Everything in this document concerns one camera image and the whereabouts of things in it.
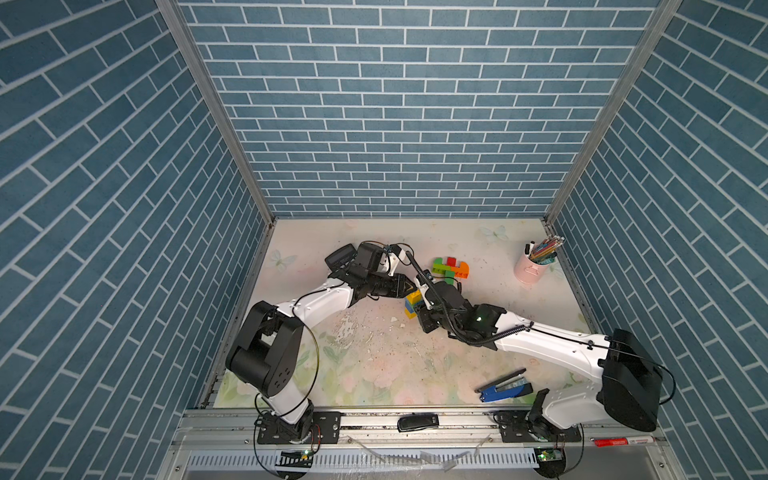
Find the lime long lego brick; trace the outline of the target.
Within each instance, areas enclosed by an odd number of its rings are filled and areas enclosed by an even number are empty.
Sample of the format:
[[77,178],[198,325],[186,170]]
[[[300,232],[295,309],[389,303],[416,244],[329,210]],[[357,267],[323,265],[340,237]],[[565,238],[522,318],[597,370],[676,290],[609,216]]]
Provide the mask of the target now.
[[455,272],[450,266],[436,264],[432,267],[432,272],[440,275],[454,275]]

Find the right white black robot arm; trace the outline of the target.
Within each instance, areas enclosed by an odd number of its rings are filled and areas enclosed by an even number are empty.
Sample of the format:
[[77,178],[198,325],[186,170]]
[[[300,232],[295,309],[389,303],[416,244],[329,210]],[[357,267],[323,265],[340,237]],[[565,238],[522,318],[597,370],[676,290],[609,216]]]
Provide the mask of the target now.
[[526,417],[541,439],[578,425],[613,420],[639,432],[657,428],[663,372],[633,334],[569,331],[490,305],[473,305],[444,281],[418,282],[422,330],[438,328],[466,345],[535,357],[581,376],[575,386],[541,389]]

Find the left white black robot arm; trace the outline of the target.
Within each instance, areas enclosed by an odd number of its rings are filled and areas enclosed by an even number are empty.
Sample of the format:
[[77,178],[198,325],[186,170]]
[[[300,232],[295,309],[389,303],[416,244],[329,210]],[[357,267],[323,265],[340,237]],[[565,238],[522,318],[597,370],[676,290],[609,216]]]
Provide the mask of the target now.
[[413,260],[413,249],[402,244],[347,244],[325,258],[329,276],[321,286],[278,305],[250,307],[225,367],[256,388],[270,407],[262,419],[280,440],[298,443],[317,431],[314,405],[293,381],[303,335],[316,341],[313,326],[363,299],[403,299],[416,291],[413,280],[396,271]]

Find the orange long lego brick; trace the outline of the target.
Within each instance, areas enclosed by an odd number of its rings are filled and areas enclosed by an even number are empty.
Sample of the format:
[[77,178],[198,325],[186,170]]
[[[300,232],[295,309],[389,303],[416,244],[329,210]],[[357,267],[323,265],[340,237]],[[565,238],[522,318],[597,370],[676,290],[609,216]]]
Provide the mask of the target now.
[[459,266],[455,266],[452,269],[455,272],[456,278],[467,279],[469,277],[469,268],[460,269]]

